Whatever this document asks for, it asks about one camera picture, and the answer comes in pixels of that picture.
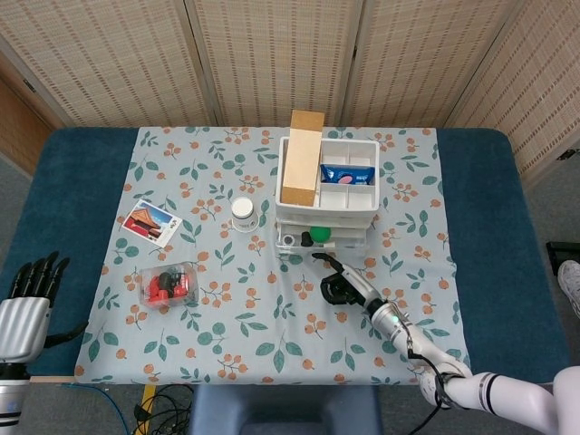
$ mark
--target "leaf pattern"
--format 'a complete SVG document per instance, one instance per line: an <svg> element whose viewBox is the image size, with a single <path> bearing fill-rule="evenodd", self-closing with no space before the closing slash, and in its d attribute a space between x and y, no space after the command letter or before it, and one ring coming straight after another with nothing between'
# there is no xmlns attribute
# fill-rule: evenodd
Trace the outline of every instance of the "leaf pattern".
<svg viewBox="0 0 580 435"><path fill-rule="evenodd" d="M321 297L321 279L333 272L328 265L276 250L278 147L287 134L140 129L82 337L79 382L410 382L406 358L360 307L331 306ZM369 249L365 257L337 257L409 313L426 339L469 363L436 131L340 127L325 135L380 146L380 207L367 232ZM229 208L239 196L254 203L253 233L232 227ZM183 219L164 248L121 227L139 199ZM193 265L198 300L160 311L139 303L148 284L141 269L161 258Z"/></svg>

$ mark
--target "cardboard box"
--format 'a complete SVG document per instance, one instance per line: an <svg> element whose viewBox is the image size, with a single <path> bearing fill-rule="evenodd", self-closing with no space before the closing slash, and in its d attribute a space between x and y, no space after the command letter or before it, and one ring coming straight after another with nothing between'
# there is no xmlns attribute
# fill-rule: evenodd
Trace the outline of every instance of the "cardboard box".
<svg viewBox="0 0 580 435"><path fill-rule="evenodd" d="M314 204L323 125L324 114L321 112L292 111L282 181L282 202L307 207Z"/></svg>

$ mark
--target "blue cable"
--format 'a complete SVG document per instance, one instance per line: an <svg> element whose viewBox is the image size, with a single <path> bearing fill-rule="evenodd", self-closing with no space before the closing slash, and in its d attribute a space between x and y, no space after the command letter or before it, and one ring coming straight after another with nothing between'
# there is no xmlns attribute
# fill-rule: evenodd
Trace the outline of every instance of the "blue cable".
<svg viewBox="0 0 580 435"><path fill-rule="evenodd" d="M127 422L123 418L123 414L121 413L119 406L117 406L117 403L115 403L115 401L112 399L112 397L109 394L107 394L105 391L103 391L97 387L92 387L91 385L80 385L78 383L63 383L62 386L67 387L67 388L81 388L81 389L85 389L85 390L93 390L94 392L99 392L100 394L105 396L107 398L107 400L109 401L109 403L117 411L117 415L119 416L119 419L123 423L123 428L125 429L126 435L131 435L131 433L129 432L129 428L127 427Z"/></svg>

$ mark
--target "green ball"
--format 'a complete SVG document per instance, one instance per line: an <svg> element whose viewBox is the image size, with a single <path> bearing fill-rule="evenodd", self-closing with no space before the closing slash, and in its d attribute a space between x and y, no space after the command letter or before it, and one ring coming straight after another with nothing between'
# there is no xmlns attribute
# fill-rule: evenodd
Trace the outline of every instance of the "green ball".
<svg viewBox="0 0 580 435"><path fill-rule="evenodd" d="M329 227L310 227L310 237L316 243L326 243L330 239Z"/></svg>

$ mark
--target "blue snack package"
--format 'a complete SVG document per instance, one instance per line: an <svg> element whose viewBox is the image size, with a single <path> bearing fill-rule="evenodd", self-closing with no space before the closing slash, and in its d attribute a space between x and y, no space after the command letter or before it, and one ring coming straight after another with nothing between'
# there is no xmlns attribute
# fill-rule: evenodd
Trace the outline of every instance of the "blue snack package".
<svg viewBox="0 0 580 435"><path fill-rule="evenodd" d="M370 166L320 165L323 183L371 184L374 168Z"/></svg>

